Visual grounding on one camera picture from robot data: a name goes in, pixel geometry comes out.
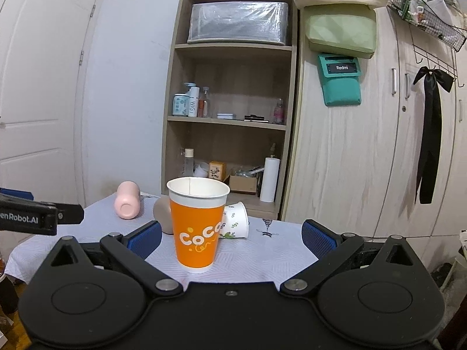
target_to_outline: cabinet handle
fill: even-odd
[[[392,72],[392,92],[391,94],[394,96],[398,91],[397,91],[397,83],[398,83],[398,73],[395,71],[395,69],[391,69]]]
[[[410,74],[405,74],[405,99],[408,100],[410,97]]]

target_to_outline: wooden floor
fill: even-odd
[[[23,283],[19,286],[16,287],[16,293],[18,296],[21,296],[23,293],[24,289],[27,287],[26,283]],[[20,318],[18,316],[18,311],[16,311],[13,314],[8,314],[7,315],[10,320],[13,320],[13,325],[8,330],[6,333],[6,337],[8,338],[8,341],[6,344],[2,347],[1,350],[24,350],[31,345],[31,341],[29,340],[29,337],[27,336],[23,325],[20,322]]]

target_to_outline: pink bottle on shelf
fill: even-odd
[[[132,181],[124,181],[117,188],[114,208],[117,215],[125,220],[135,218],[140,212],[140,188]]]

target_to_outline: tablecloth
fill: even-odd
[[[85,209],[85,218],[80,225],[59,225],[56,236],[36,235],[18,245],[10,255],[5,273],[29,283],[60,237],[72,235],[79,242],[99,242],[112,231],[126,235],[153,220],[152,208],[156,199],[144,198],[140,214],[135,219],[123,220],[115,214],[115,196],[108,196]],[[163,235],[161,244],[146,261],[176,279],[185,289],[190,281],[273,281],[279,287],[317,261],[302,242],[300,225],[255,217],[248,219],[248,238],[220,239],[214,265],[205,273],[190,274],[179,266],[171,235]]]

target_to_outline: screw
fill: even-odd
[[[173,291],[178,287],[178,282],[173,279],[161,279],[156,283],[156,288],[161,291]]]
[[[290,291],[303,291],[308,287],[308,283],[302,279],[289,279],[284,283],[284,287]]]

